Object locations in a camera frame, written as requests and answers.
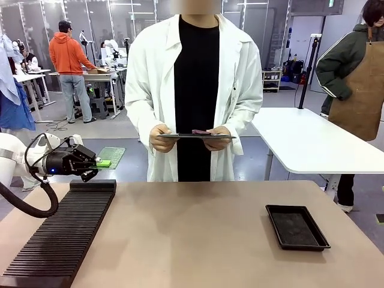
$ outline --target dark green jacket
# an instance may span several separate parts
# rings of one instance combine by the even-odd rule
[[[372,41],[384,41],[383,28],[372,28]],[[320,86],[327,92],[322,113],[329,115],[332,99],[343,101],[352,95],[343,80],[360,64],[368,42],[368,26],[358,24],[353,32],[336,42],[317,62],[316,74]]]

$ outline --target cap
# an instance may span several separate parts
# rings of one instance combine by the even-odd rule
[[[68,21],[60,21],[59,22],[59,31],[60,32],[64,32],[64,33],[67,33],[68,32],[68,29],[71,29],[72,30],[72,27],[71,27],[71,23],[68,22]]]

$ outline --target black tray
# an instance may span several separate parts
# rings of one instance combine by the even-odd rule
[[[331,247],[307,207],[266,205],[265,208],[282,249],[323,251]]]

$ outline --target blue cloth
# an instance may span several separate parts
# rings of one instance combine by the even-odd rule
[[[23,55],[12,45],[12,41],[0,33],[0,91],[13,103],[20,105],[8,57],[13,58],[15,63],[19,63],[23,59]]]
[[[23,86],[14,79],[20,105],[14,104],[0,91],[0,127],[4,129],[36,130],[34,119],[28,107],[28,101]]]

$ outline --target ceiling light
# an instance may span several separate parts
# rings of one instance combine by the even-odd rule
[[[153,12],[128,12],[130,14],[153,14]]]
[[[238,3],[238,5],[268,5],[267,2],[263,3]]]

